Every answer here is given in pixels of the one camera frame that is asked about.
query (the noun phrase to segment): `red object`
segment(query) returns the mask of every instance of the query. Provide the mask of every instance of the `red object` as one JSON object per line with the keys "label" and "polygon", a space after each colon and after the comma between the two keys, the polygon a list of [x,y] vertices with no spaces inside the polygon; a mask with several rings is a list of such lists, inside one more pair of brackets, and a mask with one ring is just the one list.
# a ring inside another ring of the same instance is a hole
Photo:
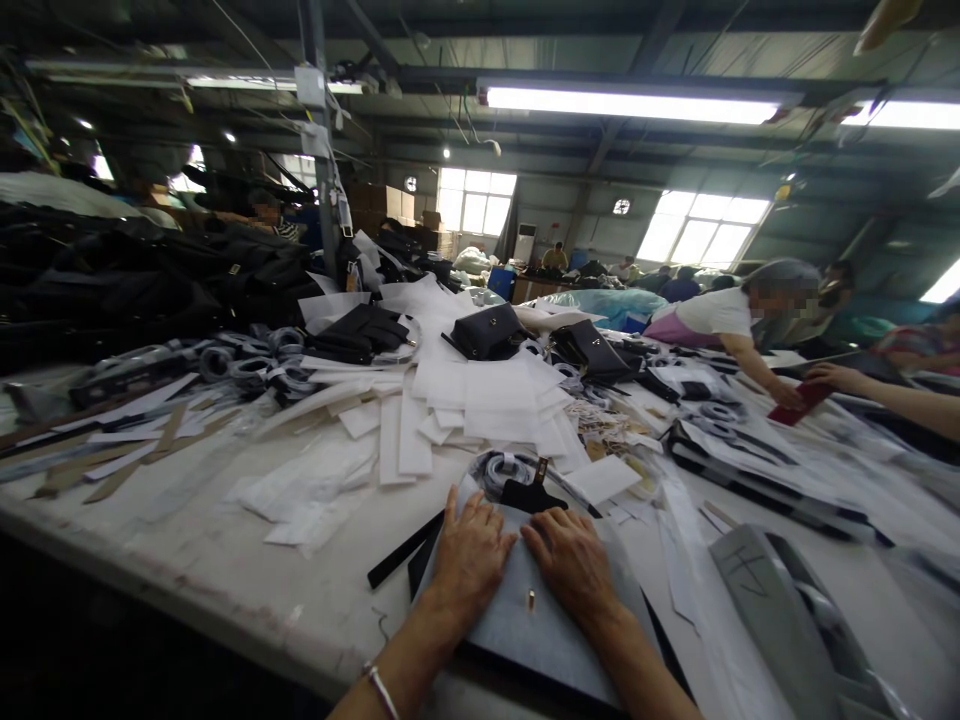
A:
{"label": "red object", "polygon": [[803,409],[789,410],[782,405],[777,405],[767,417],[781,425],[793,427],[803,420],[807,413],[826,400],[833,391],[833,386],[827,384],[800,383],[797,386],[797,392],[803,398]]}

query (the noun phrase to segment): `metal pole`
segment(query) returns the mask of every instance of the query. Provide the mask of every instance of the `metal pole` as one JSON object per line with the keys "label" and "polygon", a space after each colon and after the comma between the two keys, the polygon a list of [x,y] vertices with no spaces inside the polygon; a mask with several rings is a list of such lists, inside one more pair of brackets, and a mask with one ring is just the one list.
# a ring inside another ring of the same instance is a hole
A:
{"label": "metal pole", "polygon": [[[303,59],[320,71],[324,88],[327,82],[327,62],[324,57],[323,9],[320,0],[297,0],[300,17],[300,37],[303,46]],[[330,132],[330,110],[327,103],[323,107],[312,108],[313,121]],[[323,234],[323,262],[326,273],[340,287],[344,287],[343,278],[337,269],[337,249],[340,247],[340,226],[330,206],[330,190],[334,187],[333,163],[331,158],[314,158],[317,173],[317,192],[320,201],[320,232]]]}

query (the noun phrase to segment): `black handbag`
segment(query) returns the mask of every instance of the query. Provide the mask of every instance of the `black handbag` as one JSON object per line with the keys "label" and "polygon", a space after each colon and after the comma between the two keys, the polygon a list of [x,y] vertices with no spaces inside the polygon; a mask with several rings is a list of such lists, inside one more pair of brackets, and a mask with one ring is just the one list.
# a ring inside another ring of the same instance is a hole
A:
{"label": "black handbag", "polygon": [[460,318],[453,332],[441,337],[467,360],[508,360],[534,335],[520,324],[513,306],[504,303]]}
{"label": "black handbag", "polygon": [[550,334],[554,351],[567,362],[580,366],[584,378],[616,381],[631,372],[607,339],[589,320],[558,328]]}
{"label": "black handbag", "polygon": [[307,342],[305,355],[353,365],[370,365],[374,356],[393,352],[407,342],[410,331],[401,325],[398,313],[358,305],[333,325]]}

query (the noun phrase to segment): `ceiling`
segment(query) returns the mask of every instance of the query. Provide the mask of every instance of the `ceiling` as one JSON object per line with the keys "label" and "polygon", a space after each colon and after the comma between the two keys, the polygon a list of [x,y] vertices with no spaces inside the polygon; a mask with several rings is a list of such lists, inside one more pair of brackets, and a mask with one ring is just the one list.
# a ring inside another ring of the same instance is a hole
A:
{"label": "ceiling", "polygon": [[[331,69],[361,62],[368,52],[370,35],[351,15],[351,2],[321,3]],[[435,149],[496,140],[505,153],[578,158],[588,174],[600,175],[604,161],[698,158],[731,167],[812,166],[840,179],[864,173],[922,177],[925,184],[945,179],[960,164],[957,133],[869,128],[840,142],[836,117],[852,106],[852,90],[876,95],[885,87],[894,97],[960,93],[960,4],[926,0],[920,15],[882,48],[855,57],[875,4],[593,0],[585,14],[582,0],[361,0],[378,56],[368,70],[381,79],[394,76],[402,98],[339,96],[353,119],[337,133],[338,142],[363,157],[401,142]],[[113,83],[175,80],[159,73],[176,63],[262,69],[267,61],[289,71],[303,60],[294,0],[25,0],[10,9],[16,22],[3,30],[4,42],[21,59],[117,64],[108,73]],[[154,74],[145,74],[147,68]],[[699,88],[735,98],[777,91],[795,97],[796,106],[759,127],[495,111],[479,101],[476,80],[504,71],[542,82],[654,83],[664,94]],[[104,73],[97,76],[102,80]],[[41,104],[62,111],[48,114],[65,117],[71,130],[71,116],[82,112],[114,135],[223,143],[222,128],[229,126],[244,143],[281,150],[296,147],[290,120],[305,117],[287,92],[54,83],[42,72],[30,77]],[[908,185],[903,193],[918,192]]]}

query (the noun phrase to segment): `black leather bag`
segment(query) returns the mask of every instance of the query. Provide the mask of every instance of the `black leather bag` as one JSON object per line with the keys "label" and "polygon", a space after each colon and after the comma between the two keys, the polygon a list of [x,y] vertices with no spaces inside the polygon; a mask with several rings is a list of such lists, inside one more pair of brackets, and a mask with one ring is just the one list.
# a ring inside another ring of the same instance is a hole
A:
{"label": "black leather bag", "polygon": [[308,341],[306,355],[354,365],[370,365],[375,355],[393,352],[407,342],[410,331],[398,313],[359,305]]}
{"label": "black leather bag", "polygon": [[460,318],[442,337],[467,360],[507,360],[534,335],[520,324],[513,306],[503,304]]}
{"label": "black leather bag", "polygon": [[612,380],[631,372],[589,320],[558,328],[550,334],[554,351],[567,362],[580,366],[584,378]]}

